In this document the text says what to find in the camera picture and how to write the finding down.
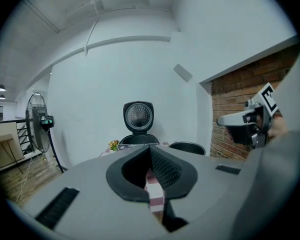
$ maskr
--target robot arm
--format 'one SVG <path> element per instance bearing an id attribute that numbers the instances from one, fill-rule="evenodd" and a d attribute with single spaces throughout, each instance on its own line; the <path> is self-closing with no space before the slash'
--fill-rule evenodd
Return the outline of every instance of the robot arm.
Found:
<path id="1" fill-rule="evenodd" d="M 216 123 L 228 128 L 235 143 L 253 148 L 264 147 L 273 115 L 278 110 L 272 98 L 273 92 L 273 87 L 267 83 L 252 99 L 245 102 L 244 111 L 220 116 Z M 257 115 L 262 119 L 262 126 L 257 124 Z"/>

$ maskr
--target wooden floor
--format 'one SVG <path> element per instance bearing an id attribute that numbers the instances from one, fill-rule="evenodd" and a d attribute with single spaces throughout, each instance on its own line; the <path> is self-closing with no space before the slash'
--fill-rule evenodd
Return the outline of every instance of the wooden floor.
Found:
<path id="1" fill-rule="evenodd" d="M 32 164 L 22 190 L 22 197 L 20 196 L 17 200 L 21 191 L 22 178 L 25 176 L 29 165 L 30 161 L 20 165 L 23 174 L 18 167 L 0 172 L 0 184 L 6 194 L 6 198 L 21 207 L 40 188 L 61 175 L 61 171 L 47 160 L 43 160 L 40 157 L 32 158 Z"/>

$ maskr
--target white ceiling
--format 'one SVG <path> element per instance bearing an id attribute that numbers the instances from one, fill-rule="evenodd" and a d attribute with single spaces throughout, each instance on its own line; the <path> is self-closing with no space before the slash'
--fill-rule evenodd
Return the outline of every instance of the white ceiling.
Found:
<path id="1" fill-rule="evenodd" d="M 17 96 L 18 78 L 32 70 L 38 47 L 60 31 L 84 19 L 113 9 L 143 5 L 172 10 L 173 0 L 21 0 L 0 33 L 0 92 L 6 102 Z"/>

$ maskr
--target ceiling light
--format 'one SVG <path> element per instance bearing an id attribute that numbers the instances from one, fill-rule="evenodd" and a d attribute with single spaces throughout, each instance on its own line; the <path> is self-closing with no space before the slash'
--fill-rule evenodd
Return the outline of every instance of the ceiling light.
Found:
<path id="1" fill-rule="evenodd" d="M 6 88 L 3 84 L 0 84 L 0 92 L 5 92 Z"/>

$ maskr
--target standing fan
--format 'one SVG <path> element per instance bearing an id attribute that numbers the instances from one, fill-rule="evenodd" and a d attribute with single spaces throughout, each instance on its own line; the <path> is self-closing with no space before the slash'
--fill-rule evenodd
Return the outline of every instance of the standing fan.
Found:
<path id="1" fill-rule="evenodd" d="M 39 92 L 33 93 L 26 105 L 25 124 L 31 147 L 35 146 L 42 153 L 46 153 L 51 145 L 56 162 L 63 173 L 50 134 L 55 120 L 52 115 L 48 115 L 45 99 Z"/>

